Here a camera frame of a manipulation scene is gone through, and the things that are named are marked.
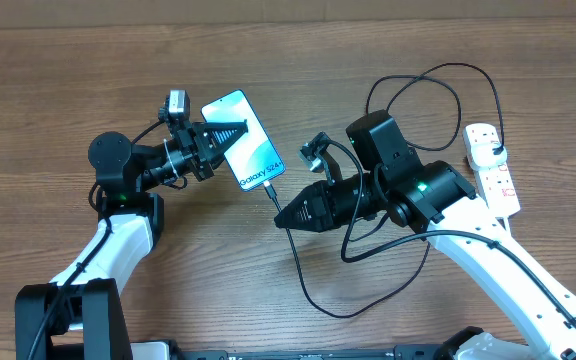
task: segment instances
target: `table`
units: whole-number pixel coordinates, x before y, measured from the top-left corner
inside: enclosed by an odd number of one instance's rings
[[[344,129],[362,115],[377,78],[447,61],[478,65],[494,78],[523,207],[513,235],[576,294],[576,18],[0,31],[0,359],[14,358],[17,292],[49,281],[95,231],[86,197],[94,181],[87,149],[96,135],[137,135],[172,88],[189,92],[194,121],[201,106],[241,88],[287,165],[274,182],[286,204],[322,179],[298,160],[301,144],[326,131],[348,145]],[[465,124],[496,124],[480,74],[435,75],[459,93]],[[384,107],[401,85],[379,88],[372,108]],[[456,107],[443,88],[421,84],[392,114],[411,141],[441,145],[454,131]],[[164,136],[158,129],[144,141]],[[350,161],[333,154],[352,175]],[[474,181],[461,137],[421,158],[443,159]],[[353,320],[328,318],[304,299],[263,190],[241,192],[223,166],[184,191],[157,192],[166,201],[164,235],[122,294],[133,341],[175,338],[188,350],[238,352],[388,348],[442,342],[467,325],[521,341],[483,291],[435,250],[395,298]],[[357,234],[373,225],[362,223]],[[354,247],[409,232],[389,226]],[[347,265],[339,258],[342,236],[295,232],[313,298],[339,313],[399,286],[424,251],[415,243]]]

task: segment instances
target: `phone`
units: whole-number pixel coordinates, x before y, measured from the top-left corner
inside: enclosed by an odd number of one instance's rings
[[[206,122],[245,121],[248,125],[248,132],[225,153],[226,161],[243,191],[250,191],[286,170],[243,91],[235,90],[211,102],[201,108],[201,114]]]

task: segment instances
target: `power strip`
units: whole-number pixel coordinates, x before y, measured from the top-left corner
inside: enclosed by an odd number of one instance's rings
[[[497,130],[490,124],[472,124],[466,126],[463,136],[479,194],[495,217],[502,219],[510,231],[508,218],[519,212],[521,207],[510,177],[506,150],[499,155],[492,153],[492,149],[500,144]]]

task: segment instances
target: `robotic arm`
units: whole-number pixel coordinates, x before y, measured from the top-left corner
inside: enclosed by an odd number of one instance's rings
[[[172,90],[158,115],[172,140],[151,147],[107,132],[90,144],[88,159],[100,187],[95,205],[100,214],[97,233],[49,284],[25,286],[17,295],[18,360],[29,358],[33,347],[31,359],[35,360],[168,360],[177,356],[171,341],[130,344],[119,294],[163,231],[163,199],[147,191],[158,185],[182,189],[189,173],[198,181],[209,179],[223,162],[224,152],[247,131],[244,122],[191,123],[189,115],[186,92]],[[181,187],[173,185],[178,179],[184,181]],[[109,234],[108,224],[112,230]],[[82,267],[81,274],[68,283],[67,279]],[[44,319],[47,325],[42,329]],[[52,345],[51,336],[81,329],[85,329],[85,346]]]
[[[576,296],[501,228],[463,176],[443,161],[423,166],[385,110],[355,121],[346,133],[361,165],[370,173],[342,180],[339,166],[327,153],[328,137],[318,134],[301,148],[299,156],[311,171],[325,170],[327,180],[309,185],[297,195],[275,218],[278,227],[323,232],[355,221],[356,206],[357,218],[364,219],[373,219],[385,210],[395,224],[410,226],[417,234],[429,232],[430,244],[482,287],[528,343],[527,348],[492,346],[491,341],[474,338],[462,341],[462,347],[453,349],[448,358],[576,359]],[[358,200],[360,176],[364,186]],[[491,240],[457,236],[456,231]],[[344,240],[342,259],[355,262],[396,245],[396,241],[356,256],[346,255],[346,245]],[[502,248],[511,257],[500,251]]]

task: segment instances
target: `power outlet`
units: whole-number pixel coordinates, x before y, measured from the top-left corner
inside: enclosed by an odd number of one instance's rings
[[[468,150],[468,163],[475,171],[479,194],[488,204],[488,208],[497,218],[508,218],[521,209],[515,185],[505,157],[491,158],[488,146],[499,146],[499,136],[490,124],[472,124],[464,129],[464,142]],[[491,166],[481,166],[481,159]]]

